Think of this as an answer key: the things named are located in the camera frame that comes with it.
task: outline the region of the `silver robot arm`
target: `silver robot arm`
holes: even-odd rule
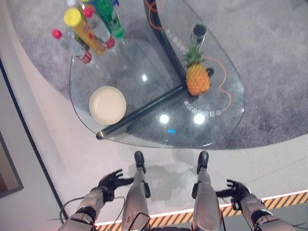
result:
[[[231,187],[232,208],[241,210],[255,231],[295,231],[290,224],[274,217],[265,205],[251,194],[249,188],[233,180],[227,182]]]
[[[103,189],[91,190],[58,231],[94,231],[94,222],[104,204]]]
[[[295,231],[295,229],[269,212],[265,205],[253,194],[241,200],[243,216],[255,228],[255,231]]]
[[[95,231],[95,220],[104,204],[115,198],[115,189],[134,181],[134,178],[120,179],[121,176],[121,169],[105,176],[98,186],[84,197],[76,212],[58,231]]]

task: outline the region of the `glass tabletop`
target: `glass tabletop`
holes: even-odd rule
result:
[[[97,138],[149,147],[198,148],[232,132],[244,111],[244,89],[232,62],[207,29],[203,66],[214,71],[210,90],[191,96],[184,53],[202,20],[185,0],[130,0],[116,9],[125,35],[90,64],[72,58],[70,94],[76,114]],[[125,96],[125,117],[106,126],[90,114],[102,86]]]

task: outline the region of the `hazard stripe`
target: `hazard stripe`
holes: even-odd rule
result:
[[[303,204],[306,203],[307,201],[308,201],[308,190],[304,190],[300,192],[284,194],[281,196],[268,197],[265,198],[263,203],[268,210],[272,210],[286,206]],[[230,204],[222,205],[220,207],[224,217],[237,216],[242,214],[240,210],[238,211],[233,210]],[[166,216],[158,216],[151,218],[150,224],[151,228],[155,228],[155,227],[176,225],[181,223],[188,223],[192,222],[192,220],[193,220],[192,209],[187,209],[185,212],[183,211],[182,213],[179,212],[176,212],[175,214],[166,213]],[[116,223],[116,224],[112,223],[112,224],[97,226],[97,231],[121,231],[121,223]]]

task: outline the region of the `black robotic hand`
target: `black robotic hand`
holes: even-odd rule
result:
[[[250,189],[240,182],[227,180],[227,186],[231,187],[231,204],[234,210],[242,210],[241,200],[249,195]]]
[[[105,176],[103,179],[100,180],[97,188],[101,188],[103,190],[104,203],[106,201],[114,200],[116,188],[124,185],[129,185],[132,182],[134,182],[134,178],[120,179],[120,177],[122,176],[123,176],[122,169],[119,169],[113,173],[110,173],[109,175]]]

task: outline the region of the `black rod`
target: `black rod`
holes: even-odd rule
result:
[[[177,87],[173,88],[172,90],[168,91],[164,95],[156,98],[155,100],[147,103],[145,106],[139,108],[138,110],[134,111],[133,113],[125,116],[116,124],[110,125],[103,130],[96,133],[96,138],[99,140],[106,139],[112,136],[112,133],[118,130],[119,128],[127,125],[128,123],[145,116],[146,114],[150,113],[155,108],[161,106],[163,103],[168,102],[173,97],[177,96],[179,93],[185,91],[187,89],[186,83],[182,83]]]

